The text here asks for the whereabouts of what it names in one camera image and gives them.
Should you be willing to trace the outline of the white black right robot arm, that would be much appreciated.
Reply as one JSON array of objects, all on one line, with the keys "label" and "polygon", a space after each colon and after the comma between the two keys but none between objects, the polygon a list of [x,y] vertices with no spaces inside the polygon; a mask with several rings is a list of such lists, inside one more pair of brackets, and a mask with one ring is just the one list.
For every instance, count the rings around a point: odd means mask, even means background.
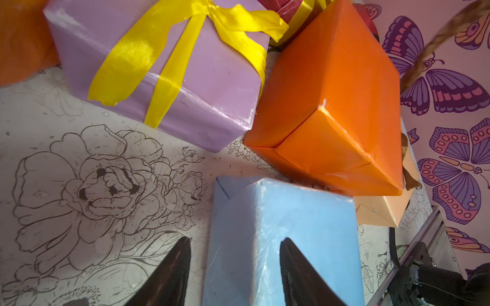
[{"label": "white black right robot arm", "polygon": [[388,294],[393,305],[489,305],[489,264],[468,278],[432,265],[426,244],[417,242],[399,267]]}]

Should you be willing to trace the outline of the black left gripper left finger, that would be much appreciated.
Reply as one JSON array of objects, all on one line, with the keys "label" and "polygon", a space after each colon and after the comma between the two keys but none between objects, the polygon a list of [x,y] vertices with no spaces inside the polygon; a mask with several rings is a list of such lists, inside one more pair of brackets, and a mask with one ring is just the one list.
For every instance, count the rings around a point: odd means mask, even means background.
[{"label": "black left gripper left finger", "polygon": [[125,306],[183,306],[191,265],[191,239],[181,237]]}]

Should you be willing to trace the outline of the light blue gift box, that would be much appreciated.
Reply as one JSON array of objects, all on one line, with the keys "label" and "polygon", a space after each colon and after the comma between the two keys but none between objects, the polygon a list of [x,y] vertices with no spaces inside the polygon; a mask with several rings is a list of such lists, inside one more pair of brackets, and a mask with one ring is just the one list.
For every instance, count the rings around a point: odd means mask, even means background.
[{"label": "light blue gift box", "polygon": [[272,178],[214,185],[204,305],[285,305],[279,249],[290,238],[345,305],[364,305],[352,198]]}]

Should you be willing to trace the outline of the peach gift box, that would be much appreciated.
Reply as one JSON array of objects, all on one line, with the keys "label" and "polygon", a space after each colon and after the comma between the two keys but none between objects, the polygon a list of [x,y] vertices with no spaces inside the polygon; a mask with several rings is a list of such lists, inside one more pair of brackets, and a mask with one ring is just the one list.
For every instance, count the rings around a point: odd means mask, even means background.
[{"label": "peach gift box", "polygon": [[400,196],[357,196],[353,198],[357,222],[397,228],[419,182],[419,171],[410,151],[407,135],[401,134],[404,188]]}]

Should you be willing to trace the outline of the lilac gift box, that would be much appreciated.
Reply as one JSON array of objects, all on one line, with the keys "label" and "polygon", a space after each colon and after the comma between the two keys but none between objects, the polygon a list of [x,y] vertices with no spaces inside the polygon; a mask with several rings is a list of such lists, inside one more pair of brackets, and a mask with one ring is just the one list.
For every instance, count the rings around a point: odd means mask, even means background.
[{"label": "lilac gift box", "polygon": [[278,16],[258,1],[51,1],[71,92],[219,152],[253,125]]}]

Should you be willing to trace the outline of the brown ribbon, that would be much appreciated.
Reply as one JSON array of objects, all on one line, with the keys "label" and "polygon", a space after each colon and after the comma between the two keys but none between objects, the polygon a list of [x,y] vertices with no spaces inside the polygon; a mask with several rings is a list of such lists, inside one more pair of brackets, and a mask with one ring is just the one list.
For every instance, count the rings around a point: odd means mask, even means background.
[{"label": "brown ribbon", "polygon": [[485,13],[489,12],[489,0],[474,1],[453,16],[434,36],[434,38],[423,48],[416,62],[400,80],[400,93],[403,94],[420,77],[424,69],[424,59],[436,51],[450,37],[465,25],[477,21]]}]

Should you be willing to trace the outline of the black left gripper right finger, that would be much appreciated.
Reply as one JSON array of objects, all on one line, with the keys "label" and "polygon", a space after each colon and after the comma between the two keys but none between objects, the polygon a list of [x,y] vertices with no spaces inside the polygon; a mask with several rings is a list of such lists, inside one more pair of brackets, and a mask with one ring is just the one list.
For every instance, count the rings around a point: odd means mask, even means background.
[{"label": "black left gripper right finger", "polygon": [[290,238],[280,244],[279,263],[287,306],[345,306]]}]

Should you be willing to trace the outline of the large orange gift box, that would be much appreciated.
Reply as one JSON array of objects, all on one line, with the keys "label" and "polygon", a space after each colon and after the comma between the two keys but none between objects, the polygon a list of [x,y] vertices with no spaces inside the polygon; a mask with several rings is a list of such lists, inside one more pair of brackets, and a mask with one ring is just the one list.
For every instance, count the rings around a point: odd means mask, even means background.
[{"label": "large orange gift box", "polygon": [[332,2],[279,55],[244,144],[305,186],[402,193],[399,74],[351,2]]}]

